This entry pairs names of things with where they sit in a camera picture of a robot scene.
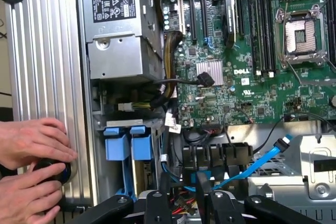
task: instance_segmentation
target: screw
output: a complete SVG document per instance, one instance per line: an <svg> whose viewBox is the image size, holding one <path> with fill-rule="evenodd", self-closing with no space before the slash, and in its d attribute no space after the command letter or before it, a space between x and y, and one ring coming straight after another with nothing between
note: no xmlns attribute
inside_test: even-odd
<svg viewBox="0 0 336 224"><path fill-rule="evenodd" d="M223 193L221 193L220 191L217 191L215 192L215 195L218 197L218 198L221 198L223 196Z"/></svg>
<svg viewBox="0 0 336 224"><path fill-rule="evenodd" d="M124 197L121 197L119 200L118 200L118 203L125 203L127 201L127 199L125 199Z"/></svg>
<svg viewBox="0 0 336 224"><path fill-rule="evenodd" d="M326 189L326 187L325 186L322 186L322 185L320 185L320 186L318 186L317 188L316 188L316 190L317 190L317 192L319 193L319 194L325 194L326 193L326 191L327 191L327 189Z"/></svg>
<svg viewBox="0 0 336 224"><path fill-rule="evenodd" d="M232 216L227 217L228 222L235 222L235 219Z"/></svg>
<svg viewBox="0 0 336 224"><path fill-rule="evenodd" d="M155 194L153 194L153 196L154 196L154 197L161 197L162 194L160 194L160 193L157 191Z"/></svg>
<svg viewBox="0 0 336 224"><path fill-rule="evenodd" d="M254 203L256 203L256 204L261 203L261 199L259 199L259 198L257 198L257 197L253 197L251 200L252 200Z"/></svg>

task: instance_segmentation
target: cpu socket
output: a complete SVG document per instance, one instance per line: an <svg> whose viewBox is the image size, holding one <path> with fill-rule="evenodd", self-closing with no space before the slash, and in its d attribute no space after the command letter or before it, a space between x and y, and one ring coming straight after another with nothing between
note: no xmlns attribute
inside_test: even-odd
<svg viewBox="0 0 336 224"><path fill-rule="evenodd" d="M323 13L319 5L311 10L300 10L285 13L277 11L276 22L282 25L284 51L280 60L285 67L289 64L315 62L322 65L326 55L324 41Z"/></svg>

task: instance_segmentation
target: motherboard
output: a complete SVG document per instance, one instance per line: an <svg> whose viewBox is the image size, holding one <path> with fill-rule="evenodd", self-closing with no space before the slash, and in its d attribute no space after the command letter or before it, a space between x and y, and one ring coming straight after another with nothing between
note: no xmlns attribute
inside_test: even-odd
<svg viewBox="0 0 336 224"><path fill-rule="evenodd" d="M275 123L284 113L336 119L336 0L162 0L164 32L180 30L182 127ZM295 120L309 120L306 115Z"/></svg>

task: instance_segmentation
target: human hand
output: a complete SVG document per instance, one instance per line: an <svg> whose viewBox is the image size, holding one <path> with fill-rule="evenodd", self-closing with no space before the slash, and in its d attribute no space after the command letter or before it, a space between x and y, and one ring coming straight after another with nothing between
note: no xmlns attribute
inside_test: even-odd
<svg viewBox="0 0 336 224"><path fill-rule="evenodd" d="M47 224L52 221L62 198L61 183L47 178L60 174L63 163L0 180L1 224Z"/></svg>
<svg viewBox="0 0 336 224"><path fill-rule="evenodd" d="M0 163L17 169L51 158L71 162L77 153L70 148L63 123L54 118L22 122L0 122Z"/></svg>

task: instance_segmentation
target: ribbed metal side panel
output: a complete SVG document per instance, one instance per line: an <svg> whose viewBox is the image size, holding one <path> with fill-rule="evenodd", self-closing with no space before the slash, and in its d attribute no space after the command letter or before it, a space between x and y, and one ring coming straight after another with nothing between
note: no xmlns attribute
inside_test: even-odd
<svg viewBox="0 0 336 224"><path fill-rule="evenodd" d="M15 120L55 116L79 153L65 186L70 204L90 204L76 0L24 0L6 7Z"/></svg>
<svg viewBox="0 0 336 224"><path fill-rule="evenodd" d="M222 61L205 61L196 64L197 75L207 72L214 79L214 86L224 84L223 78L223 62Z"/></svg>

